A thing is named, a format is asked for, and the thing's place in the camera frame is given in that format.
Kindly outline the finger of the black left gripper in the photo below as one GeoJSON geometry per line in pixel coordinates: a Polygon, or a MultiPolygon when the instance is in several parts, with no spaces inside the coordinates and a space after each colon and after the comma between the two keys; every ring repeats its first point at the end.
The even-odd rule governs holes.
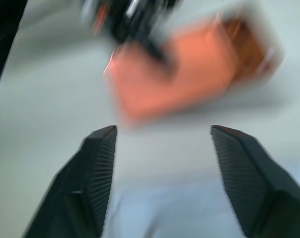
{"type": "Polygon", "coordinates": [[[167,73],[172,74],[175,71],[175,57],[166,46],[151,38],[141,38],[140,43],[150,57],[159,63],[167,73]]]}

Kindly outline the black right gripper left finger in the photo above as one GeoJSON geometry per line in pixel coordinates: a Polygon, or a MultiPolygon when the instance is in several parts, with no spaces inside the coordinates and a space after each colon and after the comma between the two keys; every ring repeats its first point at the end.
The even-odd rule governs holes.
{"type": "Polygon", "coordinates": [[[23,238],[101,238],[111,192],[117,126],[86,136],[56,173],[23,238]]]}

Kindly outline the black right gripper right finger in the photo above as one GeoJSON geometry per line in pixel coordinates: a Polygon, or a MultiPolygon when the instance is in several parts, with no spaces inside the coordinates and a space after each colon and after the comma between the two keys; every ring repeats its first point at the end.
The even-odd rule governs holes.
{"type": "Polygon", "coordinates": [[[223,187],[247,238],[300,238],[300,186],[259,141],[212,125],[223,187]]]}

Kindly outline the orange box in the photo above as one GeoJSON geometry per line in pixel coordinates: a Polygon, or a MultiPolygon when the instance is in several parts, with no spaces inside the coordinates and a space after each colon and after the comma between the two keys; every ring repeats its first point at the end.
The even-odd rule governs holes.
{"type": "Polygon", "coordinates": [[[174,61],[171,67],[155,61],[135,43],[111,55],[104,73],[126,122],[152,120],[217,97],[238,67],[219,19],[177,32],[167,48],[174,61]]]}

